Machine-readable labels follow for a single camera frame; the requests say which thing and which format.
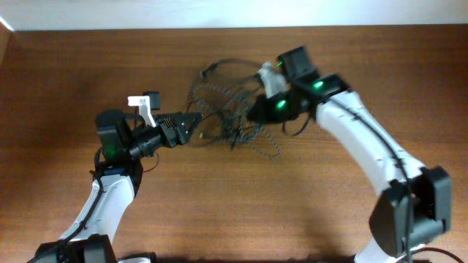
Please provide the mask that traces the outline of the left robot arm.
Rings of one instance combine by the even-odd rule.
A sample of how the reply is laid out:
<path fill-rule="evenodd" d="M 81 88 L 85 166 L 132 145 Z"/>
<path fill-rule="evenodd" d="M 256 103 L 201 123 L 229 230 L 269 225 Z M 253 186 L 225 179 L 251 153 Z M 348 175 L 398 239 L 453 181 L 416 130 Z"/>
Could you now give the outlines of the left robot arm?
<path fill-rule="evenodd" d="M 73 224 L 54 242 L 43 243 L 33 262 L 117 262 L 112 247 L 120 220 L 137 195 L 144 173 L 141 160 L 159 148 L 185 145 L 202 113 L 155 115 L 155 126 L 121 110 L 96 119 L 102 143 L 94 155 L 91 193 Z"/>

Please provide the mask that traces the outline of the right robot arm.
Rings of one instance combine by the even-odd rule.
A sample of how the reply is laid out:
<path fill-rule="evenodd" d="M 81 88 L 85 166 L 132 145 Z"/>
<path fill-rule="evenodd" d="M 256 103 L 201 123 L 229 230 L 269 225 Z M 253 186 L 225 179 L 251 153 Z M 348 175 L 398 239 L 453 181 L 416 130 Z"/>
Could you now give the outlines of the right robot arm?
<path fill-rule="evenodd" d="M 350 154 L 378 200 L 369 217 L 371 239 L 352 262 L 413 262 L 451 228 L 452 182 L 441 166 L 428 168 L 408 153 L 366 109 L 338 73 L 321 75 L 303 46 L 257 71 L 264 94 L 247 118 L 261 124 L 307 114 Z"/>

